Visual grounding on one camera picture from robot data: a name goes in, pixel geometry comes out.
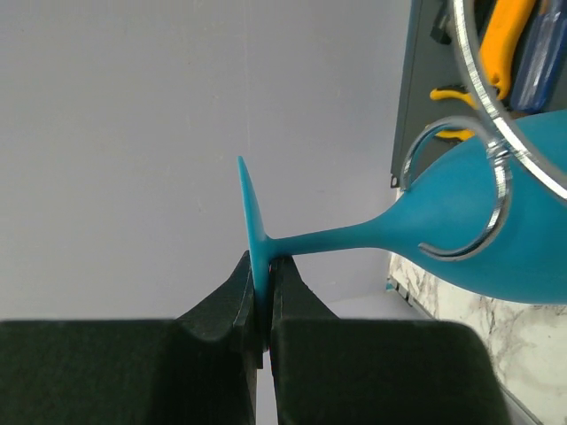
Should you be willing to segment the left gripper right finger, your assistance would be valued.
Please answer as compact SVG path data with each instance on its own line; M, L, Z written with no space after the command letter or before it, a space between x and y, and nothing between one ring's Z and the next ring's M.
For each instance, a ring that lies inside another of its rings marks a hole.
M341 319L293 259L270 267L282 424L508 424L484 344L460 323Z

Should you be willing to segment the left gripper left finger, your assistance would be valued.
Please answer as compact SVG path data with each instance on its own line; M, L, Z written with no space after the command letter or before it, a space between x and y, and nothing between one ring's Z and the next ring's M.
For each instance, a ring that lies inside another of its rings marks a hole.
M253 424L262 348L248 254L176 319L3 321L4 424Z

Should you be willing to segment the blue plastic goblet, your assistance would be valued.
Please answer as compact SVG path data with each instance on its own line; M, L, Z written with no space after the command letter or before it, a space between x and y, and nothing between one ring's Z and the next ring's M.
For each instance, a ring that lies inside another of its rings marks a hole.
M490 298L535 305L566 301L566 205L488 138L470 117L438 121L474 135L419 176L376 218L280 239L262 224L252 180L239 161L260 334L269 339L269 265L281 256L377 248L396 253L453 285Z

